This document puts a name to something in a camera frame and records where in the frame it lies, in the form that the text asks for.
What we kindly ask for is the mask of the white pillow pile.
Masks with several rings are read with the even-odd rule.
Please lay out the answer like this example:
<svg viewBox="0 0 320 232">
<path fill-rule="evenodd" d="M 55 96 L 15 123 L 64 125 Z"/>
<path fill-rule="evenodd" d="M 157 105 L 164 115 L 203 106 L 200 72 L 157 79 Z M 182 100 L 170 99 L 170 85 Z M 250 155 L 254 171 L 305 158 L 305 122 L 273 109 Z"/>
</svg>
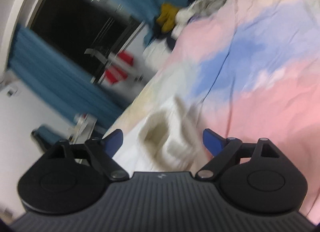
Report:
<svg viewBox="0 0 320 232">
<path fill-rule="evenodd" d="M 175 17 L 176 25 L 166 34 L 163 34 L 161 27 L 154 22 L 150 43 L 143 51 L 146 65 L 151 70 L 158 71 L 174 50 L 176 41 L 183 29 L 193 21 L 215 14 L 226 1 L 227 0 L 195 0 L 188 7 L 180 8 Z"/>
</svg>

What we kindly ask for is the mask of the dark window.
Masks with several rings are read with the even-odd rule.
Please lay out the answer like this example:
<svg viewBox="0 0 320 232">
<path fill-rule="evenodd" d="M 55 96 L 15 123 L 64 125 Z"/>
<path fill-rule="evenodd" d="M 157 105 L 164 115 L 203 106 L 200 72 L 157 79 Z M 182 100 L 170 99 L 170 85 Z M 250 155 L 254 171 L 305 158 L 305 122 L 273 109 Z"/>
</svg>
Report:
<svg viewBox="0 0 320 232">
<path fill-rule="evenodd" d="M 86 53 L 117 53 L 140 22 L 111 0 L 43 0 L 31 29 L 95 78 L 104 63 Z"/>
</svg>

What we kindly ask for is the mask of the white desk with drawers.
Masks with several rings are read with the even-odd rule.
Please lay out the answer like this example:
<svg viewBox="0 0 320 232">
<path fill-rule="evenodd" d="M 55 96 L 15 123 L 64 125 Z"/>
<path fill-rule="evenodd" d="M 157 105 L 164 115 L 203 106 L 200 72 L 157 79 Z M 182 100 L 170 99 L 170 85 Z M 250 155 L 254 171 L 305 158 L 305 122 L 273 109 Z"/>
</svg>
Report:
<svg viewBox="0 0 320 232">
<path fill-rule="evenodd" d="M 106 132 L 105 128 L 97 124 L 97 118 L 90 114 L 76 114 L 74 122 L 75 126 L 68 138 L 70 144 L 83 144 L 90 138 L 102 138 Z"/>
</svg>

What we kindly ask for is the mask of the white sweatshirt with black stripe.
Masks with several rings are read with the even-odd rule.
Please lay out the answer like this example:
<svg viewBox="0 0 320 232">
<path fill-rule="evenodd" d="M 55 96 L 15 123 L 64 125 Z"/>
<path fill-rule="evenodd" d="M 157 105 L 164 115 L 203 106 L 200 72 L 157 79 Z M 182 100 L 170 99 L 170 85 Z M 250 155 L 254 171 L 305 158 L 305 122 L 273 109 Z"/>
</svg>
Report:
<svg viewBox="0 0 320 232">
<path fill-rule="evenodd" d="M 196 173 L 208 157 L 189 109 L 173 96 L 124 135 L 113 160 L 129 175 L 137 171 Z"/>
</svg>

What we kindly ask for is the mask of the mustard yellow garment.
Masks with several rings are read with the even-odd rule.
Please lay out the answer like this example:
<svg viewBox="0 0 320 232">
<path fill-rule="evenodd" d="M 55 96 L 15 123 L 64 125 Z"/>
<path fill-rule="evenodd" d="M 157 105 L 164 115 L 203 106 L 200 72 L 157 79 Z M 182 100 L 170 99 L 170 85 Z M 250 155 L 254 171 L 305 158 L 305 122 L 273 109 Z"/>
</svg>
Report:
<svg viewBox="0 0 320 232">
<path fill-rule="evenodd" d="M 163 3 L 161 5 L 161 14 L 157 17 L 156 23 L 161 27 L 161 32 L 166 34 L 170 32 L 176 25 L 175 17 L 180 8 L 170 4 Z"/>
</svg>

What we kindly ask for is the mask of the blue curtain left of window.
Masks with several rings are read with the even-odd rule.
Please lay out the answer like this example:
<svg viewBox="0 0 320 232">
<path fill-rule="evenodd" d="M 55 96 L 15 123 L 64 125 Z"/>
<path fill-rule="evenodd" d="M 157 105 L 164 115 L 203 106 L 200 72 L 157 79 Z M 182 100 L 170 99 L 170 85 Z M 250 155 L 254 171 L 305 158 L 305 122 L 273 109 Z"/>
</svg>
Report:
<svg viewBox="0 0 320 232">
<path fill-rule="evenodd" d="M 12 39 L 8 66 L 69 121 L 77 114 L 87 113 L 107 130 L 129 106 L 129 102 L 114 91 L 91 83 L 88 73 L 20 24 Z"/>
</svg>

